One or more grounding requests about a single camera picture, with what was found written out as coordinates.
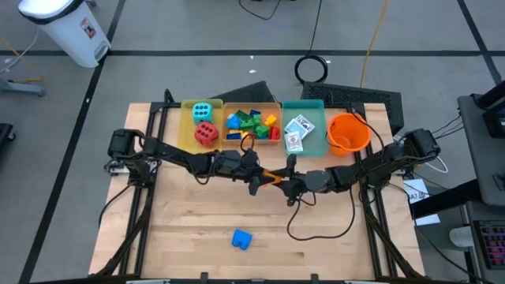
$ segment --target yellow cable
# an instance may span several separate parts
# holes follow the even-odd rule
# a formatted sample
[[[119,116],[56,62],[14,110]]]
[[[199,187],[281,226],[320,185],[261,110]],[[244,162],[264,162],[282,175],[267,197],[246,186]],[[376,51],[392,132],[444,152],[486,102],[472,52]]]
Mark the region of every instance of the yellow cable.
[[[389,0],[384,0],[384,6],[382,7],[382,12],[380,13],[379,23],[376,28],[376,32],[373,33],[372,42],[366,51],[365,61],[363,62],[363,69],[361,70],[361,80],[360,80],[360,88],[363,88],[363,80],[365,79],[366,73],[366,65],[368,63],[368,56],[370,55],[370,51],[372,50],[373,43],[376,41],[377,33],[379,33],[380,25],[382,24],[382,20],[384,19],[384,15],[386,14],[387,5],[389,4]]]
[[[17,51],[13,47],[11,47],[10,44],[7,43],[7,41],[5,39],[0,38],[0,41],[2,41],[7,46],[7,48],[9,48],[32,72],[39,75],[38,78],[18,79],[18,80],[14,80],[14,82],[28,83],[28,82],[43,82],[44,81],[44,76],[42,75],[42,73],[32,63],[30,63],[28,61],[28,59],[24,59],[19,53],[17,53]]]

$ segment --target teal tray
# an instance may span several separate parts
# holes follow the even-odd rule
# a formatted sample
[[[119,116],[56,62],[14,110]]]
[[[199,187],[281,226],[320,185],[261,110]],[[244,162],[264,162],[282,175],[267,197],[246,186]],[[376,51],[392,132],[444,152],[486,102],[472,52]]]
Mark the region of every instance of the teal tray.
[[[282,132],[291,119],[299,114],[309,119],[315,129],[302,141],[303,151],[289,152],[284,143],[287,154],[322,156],[328,152],[328,143],[325,139],[326,118],[324,116],[324,103],[320,99],[297,99],[282,102]]]

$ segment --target paper sheet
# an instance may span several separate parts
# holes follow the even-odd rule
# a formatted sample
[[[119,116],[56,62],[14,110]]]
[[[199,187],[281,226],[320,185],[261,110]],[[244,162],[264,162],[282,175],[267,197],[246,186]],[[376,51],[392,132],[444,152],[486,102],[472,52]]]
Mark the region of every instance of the paper sheet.
[[[419,190],[420,192],[416,191],[415,189],[410,188],[409,185],[412,186],[413,188]],[[409,194],[411,204],[414,204],[419,200],[423,200],[424,198],[429,197],[428,194],[423,194],[423,193],[428,193],[428,190],[426,189],[425,183],[423,182],[422,179],[403,181],[403,188]],[[437,214],[433,214],[430,216],[416,219],[416,223],[418,226],[437,224],[437,223],[440,223],[440,219]]]

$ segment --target orange tray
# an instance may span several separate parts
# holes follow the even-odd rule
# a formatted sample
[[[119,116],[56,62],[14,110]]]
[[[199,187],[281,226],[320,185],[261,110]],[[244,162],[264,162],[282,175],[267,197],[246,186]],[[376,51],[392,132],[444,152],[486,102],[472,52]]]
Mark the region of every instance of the orange tray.
[[[181,122],[177,147],[192,154],[220,150],[223,145],[218,137],[214,147],[208,148],[195,140],[196,125],[193,122],[193,106],[197,103],[209,103],[212,106],[212,124],[223,135],[223,101],[221,99],[185,99],[181,103]]]
[[[241,140],[228,140],[226,134],[230,131],[226,127],[226,122],[228,121],[229,114],[236,114],[237,111],[242,110],[246,114],[249,114],[251,110],[257,110],[261,113],[261,125],[264,125],[265,120],[270,114],[275,115],[277,121],[275,121],[275,127],[281,129],[282,138],[282,112],[281,105],[278,103],[225,103],[223,107],[223,142],[226,144],[240,144]],[[255,144],[278,144],[281,139],[277,140],[254,140]]]

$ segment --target blue block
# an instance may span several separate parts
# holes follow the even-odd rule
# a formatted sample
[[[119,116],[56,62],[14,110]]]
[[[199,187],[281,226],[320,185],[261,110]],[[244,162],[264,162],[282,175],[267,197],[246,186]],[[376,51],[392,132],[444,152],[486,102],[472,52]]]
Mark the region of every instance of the blue block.
[[[241,120],[237,115],[234,115],[226,122],[226,127],[228,129],[240,129]]]
[[[251,112],[249,113],[249,116],[252,118],[254,116],[254,114],[261,114],[261,111],[251,110]]]
[[[212,123],[212,106],[210,103],[196,103],[193,106],[193,122],[199,125],[204,121]]]
[[[240,135],[240,133],[228,133],[228,134],[226,135],[226,138],[227,138],[228,140],[236,140],[236,139],[239,139],[239,140],[240,140],[240,139],[241,139],[241,135]]]
[[[239,247],[241,250],[246,250],[251,243],[253,236],[243,230],[236,229],[234,239],[231,241],[233,246]]]

